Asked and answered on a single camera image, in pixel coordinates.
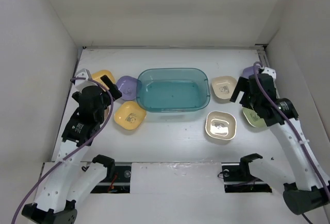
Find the cream plate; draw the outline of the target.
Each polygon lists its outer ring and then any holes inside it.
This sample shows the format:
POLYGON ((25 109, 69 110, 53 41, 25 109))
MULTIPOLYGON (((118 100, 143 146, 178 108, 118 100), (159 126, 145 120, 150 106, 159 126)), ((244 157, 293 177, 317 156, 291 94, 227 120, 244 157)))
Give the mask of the cream plate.
POLYGON ((237 120, 229 113, 212 111, 206 117, 205 131, 211 138, 230 141, 236 136, 237 120))
POLYGON ((213 78, 211 86, 218 99, 229 100, 236 87, 237 80, 232 76, 220 76, 213 78))

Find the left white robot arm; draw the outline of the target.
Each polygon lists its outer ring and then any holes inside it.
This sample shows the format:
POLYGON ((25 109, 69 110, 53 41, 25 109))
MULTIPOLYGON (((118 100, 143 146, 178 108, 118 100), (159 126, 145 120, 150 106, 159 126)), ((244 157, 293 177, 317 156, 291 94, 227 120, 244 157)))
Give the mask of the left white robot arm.
POLYGON ((19 214, 34 223, 74 223, 77 206, 101 181, 115 174, 114 159, 97 155, 84 174, 76 180, 80 163, 96 136, 105 128, 114 102, 121 98, 118 87, 107 75, 97 82, 87 72, 71 79, 76 88, 72 98, 78 107, 62 133, 55 165, 32 187, 18 206, 12 223, 19 214))

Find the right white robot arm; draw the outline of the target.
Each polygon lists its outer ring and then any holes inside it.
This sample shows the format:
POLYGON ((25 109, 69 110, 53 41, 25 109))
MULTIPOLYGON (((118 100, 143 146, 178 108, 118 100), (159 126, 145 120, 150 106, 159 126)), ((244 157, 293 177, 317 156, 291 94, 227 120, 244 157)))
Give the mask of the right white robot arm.
POLYGON ((278 140, 291 167, 288 175, 263 156, 253 153, 240 159, 238 173, 243 179, 256 177, 280 192, 288 209, 302 215, 329 204, 329 176, 313 154, 303 134, 299 115, 287 98, 277 98, 274 78, 268 74, 240 77, 230 98, 264 119, 278 140))

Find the purple plate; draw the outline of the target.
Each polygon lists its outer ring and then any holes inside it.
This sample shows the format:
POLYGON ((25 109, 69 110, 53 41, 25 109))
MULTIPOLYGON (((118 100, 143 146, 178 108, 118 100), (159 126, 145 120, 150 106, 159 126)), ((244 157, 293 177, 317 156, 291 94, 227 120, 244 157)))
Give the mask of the purple plate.
POLYGON ((122 93, 121 99, 125 101, 131 101, 136 98, 137 92, 137 79, 131 76, 122 76, 116 85, 119 91, 122 93))
MULTIPOLYGON (((245 69, 243 69, 241 77, 243 77, 245 79, 248 79, 251 75, 254 75, 254 69, 255 69, 254 66, 246 67, 245 69)), ((258 74, 260 74, 260 73, 263 72, 263 70, 264 70, 264 67, 257 66, 257 71, 256 72, 258 74)))

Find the green plate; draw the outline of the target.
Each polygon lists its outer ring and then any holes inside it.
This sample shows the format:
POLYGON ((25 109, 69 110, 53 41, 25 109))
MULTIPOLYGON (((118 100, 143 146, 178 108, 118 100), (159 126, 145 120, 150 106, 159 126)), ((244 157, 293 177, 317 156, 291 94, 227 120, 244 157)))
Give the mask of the green plate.
POLYGON ((255 128, 265 128, 267 126, 264 119, 260 118, 254 110, 243 107, 242 113, 251 126, 255 128))

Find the yellow plate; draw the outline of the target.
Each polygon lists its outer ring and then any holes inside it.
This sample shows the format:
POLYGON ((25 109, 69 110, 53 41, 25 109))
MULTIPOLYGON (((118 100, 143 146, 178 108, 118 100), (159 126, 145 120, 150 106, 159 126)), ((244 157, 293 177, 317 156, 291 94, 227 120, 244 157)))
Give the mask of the yellow plate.
POLYGON ((126 130, 135 130, 146 117, 146 110, 134 101, 123 103, 114 114, 114 121, 126 130))
POLYGON ((113 74, 109 70, 100 70, 98 72, 93 73, 91 76, 92 76, 93 80, 97 81, 98 83, 100 83, 101 85, 103 85, 104 87, 109 89, 109 87, 101 79, 101 77, 104 75, 106 75, 113 84, 116 83, 116 80, 115 80, 113 74))

